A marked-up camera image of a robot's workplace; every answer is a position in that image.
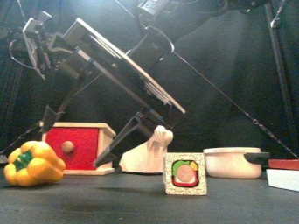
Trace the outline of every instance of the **black curtain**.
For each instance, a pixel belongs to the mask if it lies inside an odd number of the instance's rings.
[[[131,11],[133,10],[132,1],[120,2]],[[32,12],[28,5],[25,12],[29,15]],[[35,11],[44,10],[53,15],[55,31],[65,32],[75,19],[81,18],[124,52],[132,49],[140,40],[136,21],[115,1],[37,1],[36,5]],[[292,17],[297,18],[293,1],[289,1],[284,15],[288,15],[288,11],[292,12]],[[296,31],[292,28],[297,20],[285,17],[281,28],[285,29],[284,35],[289,35],[288,39],[293,38],[295,42],[288,43],[287,40],[283,42],[284,51],[291,51],[285,55],[284,63],[296,105],[297,51],[293,50],[293,45],[297,45],[297,35],[295,36],[297,28]],[[295,149],[287,126],[264,7],[257,7],[248,13],[231,10],[212,17],[173,44],[175,52],[187,59],[200,74],[268,127],[277,139]],[[23,75],[15,99],[13,132],[8,140],[13,140],[41,119],[47,91],[51,91],[37,74],[28,69],[24,70],[27,75]],[[201,151],[211,147],[252,146],[269,151],[272,158],[291,158],[281,145],[244,115],[244,111],[223,97],[175,54],[164,58],[151,75],[187,109],[184,118],[175,126],[168,151]],[[121,90],[108,81],[99,79],[76,95],[60,120],[107,123],[119,132],[137,110]],[[116,154],[121,154],[144,140],[144,137],[135,133],[117,146]]]

